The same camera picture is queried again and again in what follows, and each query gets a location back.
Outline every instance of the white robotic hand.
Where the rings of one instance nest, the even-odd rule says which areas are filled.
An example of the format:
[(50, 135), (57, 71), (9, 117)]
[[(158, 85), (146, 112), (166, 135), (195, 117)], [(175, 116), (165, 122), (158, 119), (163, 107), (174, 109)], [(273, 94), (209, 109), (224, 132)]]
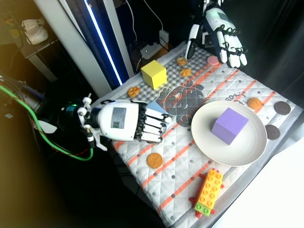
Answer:
[(247, 65), (245, 56), (247, 50), (244, 50), (239, 41), (235, 26), (218, 7), (212, 7), (205, 11), (207, 4), (209, 4), (209, 0), (204, 4), (202, 23), (194, 24), (191, 28), (186, 48), (186, 59), (193, 57), (195, 48), (200, 43), (206, 48), (213, 44), (220, 62), (228, 62), (230, 67)]
[(217, 50), (218, 57), (222, 63), (229, 60), (231, 67), (247, 65), (243, 49), (237, 36), (236, 27), (232, 24), (224, 11), (219, 8), (211, 8), (206, 11), (203, 25), (212, 36), (213, 44)]
[(91, 129), (96, 140), (96, 145), (102, 150), (96, 130), (100, 129), (101, 135), (119, 141), (144, 140), (151, 143), (160, 143), (171, 118), (167, 114), (147, 108), (145, 102), (116, 100), (103, 101), (102, 108), (94, 108), (85, 103), (78, 109), (78, 116), (82, 127)]

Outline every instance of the cookie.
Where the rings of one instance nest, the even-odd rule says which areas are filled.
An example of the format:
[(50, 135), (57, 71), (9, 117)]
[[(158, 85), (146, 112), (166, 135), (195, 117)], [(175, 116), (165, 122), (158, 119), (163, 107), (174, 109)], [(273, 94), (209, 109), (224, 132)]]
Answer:
[(129, 97), (136, 97), (139, 94), (140, 91), (141, 91), (140, 88), (132, 87), (128, 90), (128, 96)]
[(180, 71), (180, 75), (181, 75), (182, 77), (189, 77), (189, 76), (192, 75), (192, 70), (189, 69), (189, 68), (182, 69), (182, 70)]
[(270, 140), (276, 140), (280, 137), (280, 130), (273, 125), (266, 125), (267, 138)]
[(290, 106), (284, 101), (279, 101), (275, 103), (275, 111), (281, 115), (287, 115), (290, 113)]
[(252, 109), (255, 109), (255, 110), (262, 108), (261, 100), (256, 98), (256, 97), (252, 97), (252, 98), (248, 99), (247, 105), (248, 105), (249, 108), (252, 108)]
[(186, 65), (188, 61), (184, 57), (179, 57), (177, 58), (176, 62), (178, 65), (183, 66)]
[(159, 153), (152, 153), (147, 158), (148, 165), (153, 168), (157, 169), (162, 165), (162, 156)]
[(216, 56), (210, 56), (207, 58), (207, 63), (209, 63), (210, 65), (216, 65), (219, 63), (219, 61)]

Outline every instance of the yellow block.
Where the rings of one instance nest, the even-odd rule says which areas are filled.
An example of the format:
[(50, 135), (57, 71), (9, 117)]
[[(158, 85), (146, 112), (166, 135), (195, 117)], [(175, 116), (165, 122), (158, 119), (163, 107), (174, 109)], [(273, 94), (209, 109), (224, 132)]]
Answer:
[(141, 68), (144, 81), (153, 89), (167, 82), (167, 69), (153, 60)]
[(209, 170), (198, 196), (197, 202), (205, 205), (207, 208), (213, 209), (215, 201), (218, 198), (222, 179), (223, 174), (215, 172), (214, 170)]

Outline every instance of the yellow cube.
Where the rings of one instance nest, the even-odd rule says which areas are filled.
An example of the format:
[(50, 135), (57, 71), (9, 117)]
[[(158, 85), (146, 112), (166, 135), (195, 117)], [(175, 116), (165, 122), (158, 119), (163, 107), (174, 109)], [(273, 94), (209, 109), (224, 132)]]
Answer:
[(144, 81), (153, 89), (167, 82), (167, 69), (153, 60), (141, 68)]

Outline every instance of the white quilted fabric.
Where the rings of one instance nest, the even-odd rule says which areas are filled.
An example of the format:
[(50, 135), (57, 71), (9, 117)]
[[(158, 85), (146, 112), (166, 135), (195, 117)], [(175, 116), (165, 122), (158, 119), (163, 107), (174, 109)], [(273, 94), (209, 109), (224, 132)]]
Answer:
[[(294, 109), (295, 104), (287, 101), (280, 94), (273, 93), (270, 88), (260, 82), (255, 82), (253, 78), (245, 73), (228, 68), (225, 64), (214, 70), (214, 66), (207, 65), (208, 56), (210, 54), (204, 50), (197, 50), (188, 64), (182, 67), (176, 64), (175, 59), (172, 59), (165, 65), (168, 82), (157, 90), (152, 90), (145, 82), (134, 85), (141, 88), (140, 96), (136, 99), (151, 102), (160, 96), (161, 98), (159, 99), (162, 100), (166, 95), (173, 92), (175, 88), (177, 88), (175, 91), (175, 94), (177, 94), (181, 89), (178, 86), (187, 80), (179, 75), (179, 71), (184, 67), (188, 67), (192, 69), (193, 75), (196, 76), (186, 87), (193, 88), (195, 84), (203, 86), (203, 89), (201, 89), (202, 87), (197, 87), (198, 89), (194, 90), (190, 89), (186, 97), (182, 98), (188, 99), (189, 105), (190, 103), (195, 103), (198, 106), (197, 108), (200, 106), (198, 99), (189, 102), (192, 99), (190, 97), (191, 91), (196, 93), (196, 96), (201, 93), (204, 98), (210, 96), (208, 102), (217, 100), (233, 101), (238, 95), (243, 94), (239, 102), (246, 105), (248, 98), (258, 97), (261, 101), (267, 101), (257, 113), (262, 122), (265, 125), (271, 123), (276, 127), (280, 127), (283, 124), (288, 115), (277, 114), (274, 110), (274, 104), (278, 101), (288, 102), (291, 110)], [(178, 112), (179, 109), (177, 108), (176, 114), (173, 114), (176, 119), (179, 118)], [(194, 143), (190, 126), (176, 125), (176, 120), (168, 128), (162, 143), (158, 145), (134, 141), (114, 142), (114, 146), (118, 148), (118, 153), (122, 160), (129, 165), (131, 173), (136, 177), (138, 183), (158, 210), (164, 224), (168, 227), (190, 228), (198, 220), (192, 209), (192, 203), (188, 198), (195, 197), (200, 189), (203, 179), (198, 176), (199, 173), (206, 173), (210, 168), (215, 168), (224, 174), (224, 188), (219, 192), (218, 197), (220, 198), (250, 166), (231, 168), (211, 161)], [(152, 169), (146, 163), (148, 155), (153, 152), (159, 153), (163, 157), (163, 165), (159, 169)]]

